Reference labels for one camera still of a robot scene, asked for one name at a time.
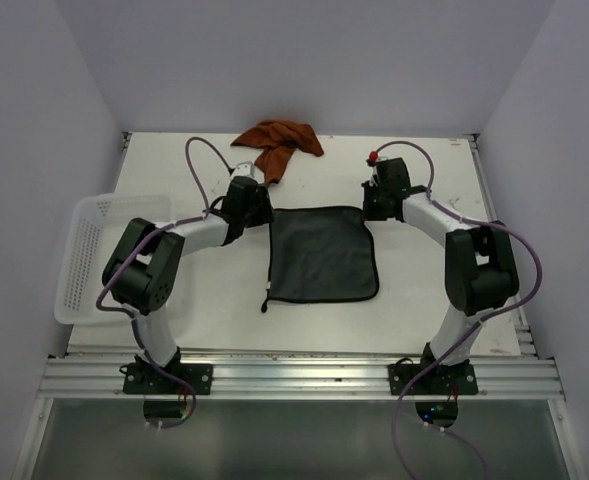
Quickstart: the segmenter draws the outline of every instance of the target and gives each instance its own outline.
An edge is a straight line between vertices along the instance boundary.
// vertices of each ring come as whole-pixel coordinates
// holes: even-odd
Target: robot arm
[[[366,220],[397,220],[412,225],[445,249],[445,290],[450,306],[424,356],[439,358],[475,322],[502,307],[518,292],[519,280],[509,238],[490,227],[456,220],[436,208],[425,187],[411,186],[401,158],[371,159],[372,179],[363,184]],[[477,330],[442,365],[466,362]]]
[[[199,221],[179,221],[174,228],[154,237],[140,252],[141,257],[132,261],[111,288],[114,300],[133,312],[137,340],[145,345],[148,355],[160,367],[167,367],[179,352],[169,329],[165,303],[172,293],[181,257],[205,248],[228,245],[239,238],[245,228],[272,221],[267,187],[253,176],[254,165],[238,165],[231,174],[227,194],[220,199],[220,209],[210,208],[209,215]],[[103,285],[141,241],[159,227],[163,224],[142,218],[135,218],[128,224],[103,271]]]

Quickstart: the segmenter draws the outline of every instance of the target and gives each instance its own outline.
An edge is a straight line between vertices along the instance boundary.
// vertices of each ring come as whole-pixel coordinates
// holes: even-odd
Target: white wall
[[[553,0],[57,0],[119,125],[479,132]]]
[[[589,467],[589,0],[557,0],[481,155],[499,215],[541,254],[528,318],[539,350],[558,361]]]
[[[58,334],[71,209],[110,186],[119,135],[55,4],[0,1],[0,479]]]

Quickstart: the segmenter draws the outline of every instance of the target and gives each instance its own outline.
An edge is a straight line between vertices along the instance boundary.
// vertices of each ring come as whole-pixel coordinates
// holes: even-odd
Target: orange cloth
[[[232,146],[262,148],[254,164],[265,174],[265,183],[280,182],[294,150],[323,155],[311,126],[289,120],[265,120],[232,142]]]

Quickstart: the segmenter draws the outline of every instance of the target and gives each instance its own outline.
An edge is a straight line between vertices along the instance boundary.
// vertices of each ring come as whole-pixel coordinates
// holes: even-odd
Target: glass panel
[[[546,402],[459,402],[452,427],[499,479],[566,479]],[[60,400],[34,479],[409,478],[391,442],[391,402],[216,401],[185,425],[145,427],[138,400]],[[480,479],[461,442],[426,429],[414,405],[399,420],[402,446],[424,479]]]

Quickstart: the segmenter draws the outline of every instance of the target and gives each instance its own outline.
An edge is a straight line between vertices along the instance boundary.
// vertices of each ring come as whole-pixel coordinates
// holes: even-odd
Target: cable
[[[195,141],[202,142],[205,145],[207,145],[208,147],[210,147],[214,151],[214,153],[216,153],[216,155],[218,155],[218,157],[221,159],[221,162],[223,162],[223,165],[225,165],[225,168],[227,168],[228,173],[231,174],[234,171],[234,169],[230,167],[229,163],[227,163],[227,160],[225,160],[225,157],[223,157],[221,152],[208,140],[206,140],[202,137],[191,137],[185,143],[185,159],[187,160],[187,167],[189,168],[190,173],[192,174],[192,177],[194,178],[194,182],[196,183],[196,186],[198,187],[198,189],[201,193],[201,197],[203,198],[203,203],[205,204],[204,217],[207,217],[207,215],[209,214],[209,211],[211,210],[211,208],[213,208],[214,205],[210,206],[210,203],[207,199],[207,194],[205,193],[205,189],[203,188],[203,184],[201,183],[200,179],[198,178],[198,175],[196,174],[196,170],[194,169],[194,165],[192,163],[192,158],[190,157],[190,145],[192,144],[192,142],[195,142]],[[148,235],[146,235],[145,238],[143,238],[143,240],[136,246],[136,248],[134,248],[132,253],[130,253],[130,255],[121,264],[121,266],[116,270],[114,275],[112,275],[110,277],[110,279],[105,284],[105,286],[103,287],[103,289],[101,290],[101,292],[99,293],[99,295],[96,299],[96,308],[98,310],[103,311],[103,312],[124,313],[125,315],[127,315],[131,319],[132,332],[134,334],[134,338],[136,340],[136,343],[138,344],[139,348],[141,350],[143,350],[143,356],[145,357],[147,362],[151,365],[152,369],[156,373],[158,373],[159,375],[162,375],[163,377],[165,377],[169,380],[172,380],[173,382],[181,385],[183,387],[184,391],[189,393],[192,396],[192,405],[190,407],[189,412],[184,414],[183,417],[181,418],[181,420],[178,422],[169,423],[169,424],[165,424],[165,425],[163,425],[162,423],[159,422],[159,424],[158,424],[159,428],[163,428],[163,429],[173,428],[173,427],[177,427],[179,425],[182,425],[187,419],[189,419],[192,416],[192,414],[194,413],[194,409],[196,408],[196,392],[194,391],[194,389],[192,388],[192,386],[189,383],[187,383],[185,380],[182,380],[182,379],[166,372],[165,370],[163,370],[163,368],[152,358],[152,356],[149,354],[149,352],[147,351],[147,349],[145,348],[145,345],[143,345],[143,342],[141,340],[141,337],[140,337],[140,334],[138,331],[138,325],[136,324],[136,315],[134,314],[134,312],[132,312],[131,310],[129,310],[127,308],[123,308],[123,307],[105,306],[105,305],[103,305],[103,301],[105,300],[105,297],[107,296],[107,294],[111,291],[114,284],[121,277],[123,272],[132,264],[132,262],[136,259],[137,255],[139,253],[141,253],[141,251],[145,248],[145,246],[154,237],[156,237],[157,235],[159,235],[162,232],[166,232],[166,231],[171,230],[172,228],[178,227],[180,225],[186,225],[188,223],[201,221],[201,220],[203,220],[204,217],[186,218],[183,220],[179,220],[176,223],[169,223],[163,227],[156,228],[155,230],[150,232]]]
[[[212,150],[214,150],[214,153],[216,153],[216,155],[218,155],[218,158],[221,159],[221,162],[223,162],[223,165],[225,165],[225,168],[227,168],[228,173],[232,173],[234,171],[233,168],[230,167],[229,163],[227,163],[227,160],[225,160],[225,157],[221,154],[221,152],[219,152],[218,148],[216,148],[214,145],[212,145],[212,143],[209,140],[205,140],[202,137],[190,137],[187,142],[185,142],[185,159],[187,160],[187,167],[190,169],[190,172],[192,173],[192,177],[194,178],[194,182],[196,183],[196,186],[198,187],[199,192],[201,192],[201,197],[203,197],[203,203],[205,205],[205,215],[207,216],[207,213],[209,212],[209,207],[210,207],[210,202],[207,199],[207,194],[205,193],[205,189],[203,188],[203,184],[201,183],[201,181],[198,178],[198,175],[196,174],[196,170],[194,170],[194,165],[192,164],[192,158],[190,157],[190,145],[192,144],[192,142],[202,142],[205,145],[207,145],[208,147],[210,147]]]
[[[171,423],[159,422],[157,424],[157,427],[160,429],[163,429],[163,430],[167,430],[168,428],[174,428],[174,427],[179,427],[179,426],[183,425],[194,414],[194,410],[196,410],[196,392],[194,391],[194,388],[189,383],[187,383],[185,380],[178,378],[178,377],[172,375],[171,373],[166,372],[165,370],[163,370],[163,367],[161,367],[158,363],[156,363],[156,361],[152,358],[152,356],[149,354],[149,352],[145,349],[145,345],[143,345],[143,342],[141,340],[141,335],[139,334],[139,331],[138,331],[138,325],[136,324],[136,320],[132,320],[132,333],[134,334],[134,339],[136,340],[136,344],[139,346],[139,348],[141,350],[143,350],[143,355],[145,355],[145,359],[150,364],[152,369],[157,374],[159,374],[159,375],[167,378],[168,380],[171,380],[171,381],[179,384],[180,386],[182,386],[183,389],[185,391],[187,391],[190,394],[190,396],[192,397],[192,403],[190,405],[189,411],[187,413],[184,413],[179,421],[171,422]]]
[[[376,153],[380,153],[381,150],[383,150],[389,146],[392,146],[392,145],[407,145],[407,146],[415,148],[416,150],[418,150],[419,152],[421,152],[423,154],[423,156],[427,160],[427,163],[430,168],[430,177],[427,182],[425,194],[427,196],[427,199],[430,201],[430,203],[432,203],[438,210],[440,210],[445,215],[448,215],[449,217],[451,217],[455,220],[459,220],[461,223],[465,223],[467,225],[480,226],[480,227],[489,227],[492,229],[496,229],[496,230],[500,230],[502,232],[505,232],[508,235],[511,235],[512,237],[516,238],[527,249],[527,251],[531,255],[532,260],[534,261],[534,265],[536,267],[536,280],[534,281],[534,286],[532,287],[530,292],[525,297],[523,297],[521,300],[519,300],[511,305],[500,308],[498,310],[494,310],[494,311],[488,313],[487,315],[484,315],[483,317],[481,317],[479,322],[472,325],[461,336],[461,338],[456,343],[454,343],[454,345],[452,345],[443,355],[441,355],[439,358],[434,360],[434,362],[432,362],[424,370],[421,370],[418,374],[416,374],[414,376],[414,378],[412,378],[412,380],[410,380],[407,383],[407,385],[405,385],[403,390],[401,391],[401,394],[399,395],[398,400],[396,401],[396,408],[394,409],[394,415],[392,417],[392,441],[394,443],[394,450],[396,451],[396,456],[400,460],[401,464],[403,465],[403,467],[405,468],[405,470],[407,471],[407,473],[410,475],[411,478],[413,478],[414,480],[418,480],[418,478],[419,478],[418,475],[416,474],[416,472],[414,470],[412,470],[412,468],[409,466],[409,464],[407,462],[407,459],[403,456],[403,452],[401,451],[401,447],[400,447],[400,444],[399,444],[398,438],[397,438],[398,435],[397,435],[396,424],[398,422],[398,416],[401,411],[401,404],[403,402],[403,398],[409,393],[409,391],[416,384],[416,382],[418,382],[421,378],[423,378],[428,373],[430,373],[432,370],[434,370],[443,360],[445,360],[452,352],[454,352],[468,338],[470,338],[470,336],[472,334],[474,334],[474,332],[476,332],[476,330],[478,330],[482,324],[484,324],[486,321],[488,321],[491,318],[494,318],[494,317],[501,315],[503,313],[515,310],[515,309],[525,305],[527,302],[529,302],[536,295],[538,290],[541,288],[541,283],[543,282],[543,266],[541,265],[541,260],[538,256],[538,254],[536,253],[536,250],[534,250],[534,247],[521,234],[519,234],[519,233],[517,233],[517,232],[515,232],[515,231],[513,231],[503,225],[500,225],[500,224],[495,224],[495,223],[490,223],[490,222],[482,222],[480,220],[473,220],[470,218],[462,217],[461,215],[457,215],[456,213],[447,209],[446,207],[444,207],[442,204],[440,204],[436,200],[433,200],[432,199],[432,184],[434,183],[434,175],[435,175],[434,161],[432,160],[432,157],[430,157],[429,153],[427,153],[425,151],[425,149],[423,149],[421,146],[417,145],[416,143],[409,142],[407,140],[394,140],[394,141],[387,142],[387,143],[381,145],[376,150]],[[481,451],[472,442],[470,442],[468,439],[466,439],[460,433],[456,433],[454,431],[449,431],[449,430],[445,430],[445,433],[459,439],[461,442],[466,444],[468,447],[470,447],[476,453],[476,455],[480,459],[481,463],[483,464],[484,478],[486,480],[489,479],[490,475],[489,475],[487,461],[486,461],[485,457],[483,456],[483,454],[481,453]]]
[[[150,364],[152,369],[156,373],[158,373],[159,375],[162,375],[163,377],[167,378],[168,380],[171,380],[171,381],[179,384],[181,387],[183,387],[184,390],[187,390],[189,392],[189,394],[192,396],[192,405],[190,407],[189,412],[187,414],[183,415],[181,420],[179,420],[178,422],[167,423],[167,424],[162,424],[159,422],[158,427],[162,428],[162,429],[178,427],[179,425],[182,425],[183,423],[185,423],[185,421],[187,421],[192,416],[192,414],[194,413],[194,409],[196,408],[196,392],[194,391],[194,389],[192,388],[192,386],[189,383],[187,383],[185,380],[182,380],[182,379],[166,372],[165,370],[163,370],[163,368],[152,358],[152,356],[149,354],[149,352],[145,348],[145,345],[143,345],[143,342],[141,341],[141,337],[140,337],[139,331],[138,331],[138,325],[136,324],[136,315],[134,314],[134,312],[132,312],[131,310],[129,310],[127,308],[123,308],[123,307],[105,306],[105,305],[103,305],[103,301],[105,300],[105,297],[110,292],[110,290],[112,289],[112,287],[114,286],[116,281],[121,277],[121,275],[123,274],[125,269],[127,269],[132,264],[132,262],[136,259],[137,255],[139,253],[141,253],[141,251],[145,248],[145,246],[154,237],[156,237],[157,235],[159,235],[162,232],[166,232],[166,231],[171,230],[172,228],[178,227],[180,225],[187,225],[188,223],[194,223],[194,222],[198,222],[201,220],[203,220],[203,217],[186,218],[183,220],[179,220],[176,223],[169,223],[169,224],[159,227],[155,230],[152,230],[150,233],[148,233],[143,238],[143,240],[141,240],[141,242],[136,246],[136,248],[134,248],[134,250],[132,250],[132,253],[130,253],[130,255],[125,259],[125,261],[121,264],[121,266],[116,270],[114,275],[112,275],[110,277],[110,279],[107,281],[107,283],[105,284],[105,286],[103,287],[101,292],[98,294],[98,297],[96,299],[96,308],[98,310],[103,311],[103,312],[124,313],[125,315],[127,315],[131,319],[132,332],[134,333],[134,339],[136,340],[136,343],[139,346],[139,348],[141,350],[143,350],[143,356],[145,357],[147,362]]]

